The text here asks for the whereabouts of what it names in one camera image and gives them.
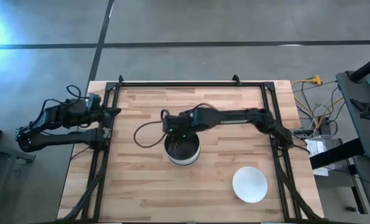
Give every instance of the floor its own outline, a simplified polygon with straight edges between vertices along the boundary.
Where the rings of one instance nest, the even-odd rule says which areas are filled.
[[[102,50],[103,42],[207,41],[247,46],[138,44]],[[34,120],[46,98],[69,97],[69,84],[85,91],[89,80],[119,75],[125,80],[228,80],[233,74],[243,80],[291,81],[320,75],[326,83],[368,60],[370,0],[0,0],[2,143],[18,149],[14,130]],[[335,83],[310,89],[306,96],[311,105],[320,104],[334,88]],[[336,137],[356,137],[345,107],[337,121]],[[0,223],[55,219],[71,149],[39,151],[32,166],[12,176],[0,203]],[[370,223],[370,215],[344,211],[355,206],[349,188],[320,187],[319,192],[326,218]]]

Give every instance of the black cable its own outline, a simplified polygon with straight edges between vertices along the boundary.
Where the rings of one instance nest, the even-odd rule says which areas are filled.
[[[139,146],[139,147],[143,147],[143,148],[150,148],[150,147],[153,147],[153,146],[155,146],[155,145],[157,145],[157,144],[159,144],[162,140],[163,140],[163,138],[164,137],[166,137],[166,133],[164,133],[163,134],[163,136],[159,139],[159,141],[157,141],[157,142],[155,142],[155,143],[153,143],[152,145],[149,145],[149,146],[143,146],[143,145],[141,145],[137,140],[136,140],[136,134],[137,134],[137,132],[141,129],[141,128],[143,128],[143,127],[145,127],[145,126],[147,126],[147,125],[150,125],[150,124],[158,124],[158,123],[162,123],[163,122],[163,120],[161,120],[161,121],[151,121],[151,122],[147,122],[147,123],[145,123],[145,124],[142,124],[139,128],[137,128],[136,129],[136,131],[134,132],[134,142],[135,142],[135,144],[137,145],[137,146]]]
[[[329,170],[337,171],[337,172],[342,172],[342,173],[344,173],[344,174],[352,175],[352,174],[347,173],[347,172],[345,172],[345,171],[343,171],[343,170],[336,170],[336,169],[332,169],[332,168],[329,168],[329,167],[325,167],[325,168],[327,168],[327,169],[329,169]],[[355,178],[358,178],[359,180],[363,180],[363,181],[365,181],[365,182],[370,183],[370,180],[366,180],[366,179],[364,179],[364,178],[360,178],[360,177],[357,177],[357,176],[355,176],[355,175],[352,175],[352,176],[354,176]]]
[[[291,134],[292,134],[293,136],[295,136],[297,139],[299,139],[299,140],[301,140],[301,141],[304,141],[304,140],[302,140],[302,138],[298,137],[295,133],[291,132]]]
[[[70,91],[70,87],[73,87],[75,88],[77,91],[78,91],[78,95],[74,94],[73,92]],[[68,85],[66,87],[66,90],[68,91],[68,93],[70,93],[72,96],[75,96],[77,97],[77,99],[89,99],[89,97],[86,97],[86,96],[81,96],[81,90],[79,87],[75,86],[75,85]]]
[[[317,85],[317,86],[313,86],[313,87],[308,87],[308,88],[305,88],[304,90],[309,90],[309,89],[312,89],[312,88],[317,88],[317,87],[324,86],[324,85],[327,85],[327,84],[330,84],[330,83],[335,83],[335,82],[337,82],[337,81],[332,81],[332,82],[324,83],[324,84],[321,84],[321,85]]]
[[[291,146],[293,146],[293,147],[297,147],[297,148],[299,148],[299,149],[302,149],[302,150],[304,150],[304,151],[308,152],[308,155],[310,155],[310,154],[311,154],[311,153],[309,152],[309,150],[308,150],[308,149],[306,149],[306,148],[304,148],[304,147],[297,146],[297,145],[295,145],[295,144],[292,144]]]
[[[46,131],[41,131],[41,133],[44,133],[44,134],[46,134],[46,135],[56,135],[56,134],[48,133],[48,132],[46,132]]]
[[[111,130],[109,130],[108,134],[106,135],[106,138],[109,138],[110,136],[111,136]],[[87,150],[89,148],[90,148],[90,146],[89,147],[86,147],[85,149],[82,149],[80,152],[72,155],[72,157],[70,158],[70,160],[72,160],[74,157],[78,156],[79,154],[85,152],[85,150]]]
[[[327,116],[327,115],[329,115],[329,117],[331,116],[332,112],[330,112],[329,108],[328,108],[327,106],[325,106],[325,105],[316,105],[316,106],[314,107],[314,109],[312,110],[312,112],[314,113],[314,110],[315,110],[315,109],[317,109],[317,107],[319,107],[319,106],[323,106],[323,107],[325,107],[326,109],[328,109],[329,113],[328,113],[328,114],[323,114],[323,115],[320,115],[320,116],[313,116],[312,118],[320,118],[320,117],[322,117],[322,116]]]
[[[331,120],[330,122],[332,122],[332,121],[336,121],[336,120],[337,120],[337,117],[339,116],[340,111],[341,111],[341,109],[343,108],[343,106],[344,106],[345,104],[346,104],[346,102],[344,102],[344,103],[340,106],[340,109],[339,109],[339,111],[337,112],[336,117],[335,117],[333,120]]]
[[[73,87],[75,88],[77,91],[78,91],[78,95],[74,94],[72,91],[70,91],[70,87]],[[70,93],[72,96],[75,96],[77,97],[77,99],[73,102],[71,102],[70,104],[68,104],[68,106],[70,105],[74,105],[75,103],[77,103],[80,99],[88,99],[88,97],[84,97],[84,96],[81,96],[81,90],[79,87],[75,86],[75,85],[68,85],[66,87],[66,90],[68,91],[68,93]],[[43,104],[42,104],[42,107],[41,107],[41,111],[40,111],[40,114],[38,115],[38,117],[36,118],[36,120],[34,122],[32,122],[30,124],[30,127],[32,127],[34,124],[36,124],[42,117],[42,114],[44,113],[44,109],[45,109],[45,104],[48,102],[48,101],[54,101],[56,103],[59,103],[61,105],[63,105],[64,103],[59,101],[59,100],[56,100],[56,99],[53,99],[53,98],[50,98],[50,99],[46,99],[44,100]]]
[[[305,115],[307,115],[307,116],[309,116],[310,114],[309,113],[307,113],[306,111],[304,111],[303,109],[301,109],[298,105],[296,105],[296,107],[297,107],[297,109],[299,110],[299,111],[301,111],[302,113],[304,113]]]
[[[336,125],[336,130],[334,131],[334,133],[332,135],[336,135],[337,134],[337,131],[339,130],[339,126],[338,126],[338,124],[337,124],[336,121],[332,121],[332,122],[334,122],[334,124]]]
[[[89,148],[90,148],[90,146],[89,146],[89,147],[86,147],[85,149],[81,150],[80,152],[78,152],[78,153],[76,153],[76,154],[72,155],[72,157],[70,158],[70,160],[72,160],[74,157],[78,156],[79,154],[83,153],[85,150],[87,150],[87,149],[89,149]]]
[[[166,109],[163,109],[160,111],[160,120],[163,120],[163,118],[167,115],[170,115],[170,112]]]
[[[333,95],[334,95],[335,91],[336,91],[338,88],[339,88],[339,87],[337,86],[337,87],[333,90],[333,92],[332,92],[332,96],[330,97],[330,101],[331,101],[331,103],[332,103],[332,113],[334,112]]]
[[[310,104],[309,104],[309,102],[308,102],[308,100],[307,100],[307,97],[305,96],[305,94],[304,94],[304,84],[305,84],[305,82],[303,82],[302,84],[301,84],[301,94],[303,95],[303,97],[304,97],[304,100],[305,100],[305,102],[307,103],[307,107],[308,107],[308,109],[310,110],[310,111],[312,111],[311,110],[311,107],[310,107]]]
[[[28,166],[32,164],[31,162],[26,162],[25,164],[20,164],[20,167],[16,170],[12,170],[15,172],[15,177],[18,179],[22,175],[22,169],[25,168],[25,166]]]

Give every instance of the bowl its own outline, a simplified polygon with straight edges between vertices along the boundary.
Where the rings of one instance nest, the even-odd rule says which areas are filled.
[[[244,202],[256,203],[267,194],[268,184],[264,175],[254,167],[242,167],[232,179],[235,194]]]

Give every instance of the wooden table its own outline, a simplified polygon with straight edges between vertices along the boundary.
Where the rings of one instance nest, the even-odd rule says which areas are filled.
[[[284,127],[299,128],[290,82],[273,82]],[[105,85],[106,82],[91,82],[88,92],[103,97]],[[198,133],[201,156],[186,167],[169,160],[163,143],[144,149],[133,142],[135,129],[159,120],[163,108],[171,114],[199,103],[209,103],[220,110],[262,108],[260,88],[122,87],[119,96],[118,107],[122,111],[112,132],[100,222],[283,221],[270,141],[251,124],[217,126]],[[154,143],[162,136],[161,130],[161,124],[147,126],[137,139],[143,144]],[[78,144],[73,153],[83,148],[85,145]],[[315,213],[323,217],[308,154],[297,148],[289,150],[289,154],[298,191]],[[84,193],[91,158],[92,151],[88,150],[71,161],[58,217],[64,217]],[[258,203],[245,203],[232,190],[232,177],[244,166],[258,168],[267,178],[267,195]],[[288,192],[287,201],[292,211]]]

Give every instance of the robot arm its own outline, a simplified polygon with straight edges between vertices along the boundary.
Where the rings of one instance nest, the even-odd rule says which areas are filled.
[[[34,152],[46,146],[62,144],[87,143],[98,144],[103,142],[101,129],[89,129],[84,132],[68,134],[45,135],[45,130],[54,130],[60,127],[71,128],[79,125],[90,125],[92,122],[102,123],[105,128],[110,127],[110,121],[121,109],[106,108],[100,105],[101,98],[91,94],[88,101],[84,99],[71,99],[59,105],[43,110],[40,116],[29,125],[16,130],[16,141],[24,152]]]
[[[282,146],[293,144],[292,133],[276,121],[265,109],[219,111],[212,107],[195,107],[178,116],[166,114],[163,117],[163,132],[183,135],[211,129],[220,124],[251,123],[261,133],[271,134]]]

